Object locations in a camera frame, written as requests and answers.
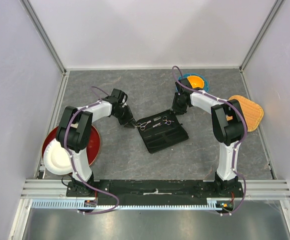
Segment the silver scissors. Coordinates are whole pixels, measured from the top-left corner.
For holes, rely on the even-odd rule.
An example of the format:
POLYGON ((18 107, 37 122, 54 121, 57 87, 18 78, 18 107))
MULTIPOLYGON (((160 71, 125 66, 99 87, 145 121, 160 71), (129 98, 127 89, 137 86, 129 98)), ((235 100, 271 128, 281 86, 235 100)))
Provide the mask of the silver scissors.
POLYGON ((141 130, 141 131, 144 131, 145 129, 146 129, 146 126, 148 125, 148 124, 150 124, 152 121, 151 120, 149 120, 149 121, 146 121, 146 122, 143 122, 143 123, 138 123, 137 124, 137 127, 141 130))

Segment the black zip tool case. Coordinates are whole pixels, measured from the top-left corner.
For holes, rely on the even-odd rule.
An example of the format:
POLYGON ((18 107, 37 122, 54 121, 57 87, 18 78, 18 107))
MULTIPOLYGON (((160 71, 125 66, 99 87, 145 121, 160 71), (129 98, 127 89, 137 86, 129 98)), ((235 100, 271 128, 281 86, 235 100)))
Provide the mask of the black zip tool case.
POLYGON ((138 128, 138 131, 145 144, 145 147, 151 154, 189 139, 189 136, 185 129, 182 127, 182 124, 179 123, 176 115, 169 109, 155 115, 142 118, 138 120, 137 123, 143 123, 149 120, 152 122, 146 126, 146 129, 141 131, 138 128), (163 116, 167 116, 169 120, 173 120, 174 122, 171 125, 163 124, 161 126, 152 128, 153 124, 155 123, 153 119, 163 116))

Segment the pink-tinted scissors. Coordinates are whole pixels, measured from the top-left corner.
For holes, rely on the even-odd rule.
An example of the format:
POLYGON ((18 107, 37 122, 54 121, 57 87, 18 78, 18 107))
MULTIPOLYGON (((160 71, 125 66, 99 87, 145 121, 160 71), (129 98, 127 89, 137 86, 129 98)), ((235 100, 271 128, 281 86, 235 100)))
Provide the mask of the pink-tinted scissors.
POLYGON ((173 120, 170 120, 168 119, 168 117, 165 115, 163 117, 159 116, 159 117, 156 117, 153 119, 153 121, 155 122, 152 126, 152 128, 156 128, 158 126, 161 126, 163 124, 165 125, 171 125, 174 121, 173 120))

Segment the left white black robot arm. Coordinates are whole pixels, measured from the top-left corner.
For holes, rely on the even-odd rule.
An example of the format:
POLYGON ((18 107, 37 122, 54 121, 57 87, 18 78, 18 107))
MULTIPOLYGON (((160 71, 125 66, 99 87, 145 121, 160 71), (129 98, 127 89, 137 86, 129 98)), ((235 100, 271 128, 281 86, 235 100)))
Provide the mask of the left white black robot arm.
POLYGON ((114 116, 121 126, 135 128, 137 123, 127 104, 128 95, 119 89, 97 102, 82 107, 67 106, 56 132, 56 140, 69 156, 72 175, 79 181, 77 191, 84 197, 94 193, 93 173, 88 163, 87 146, 92 123, 114 116))

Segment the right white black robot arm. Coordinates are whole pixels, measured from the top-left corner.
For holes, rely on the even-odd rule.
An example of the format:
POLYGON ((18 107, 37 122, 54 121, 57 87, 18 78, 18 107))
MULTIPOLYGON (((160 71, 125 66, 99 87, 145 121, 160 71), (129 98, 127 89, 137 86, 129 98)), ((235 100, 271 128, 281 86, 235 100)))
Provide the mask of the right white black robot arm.
POLYGON ((225 100, 198 87, 193 88, 187 78, 177 80, 175 85, 174 112, 184 114, 188 107, 197 107, 211 115, 213 134, 220 145, 213 189, 216 195, 225 197, 238 184, 238 152, 247 135, 241 106, 237 100, 225 100))

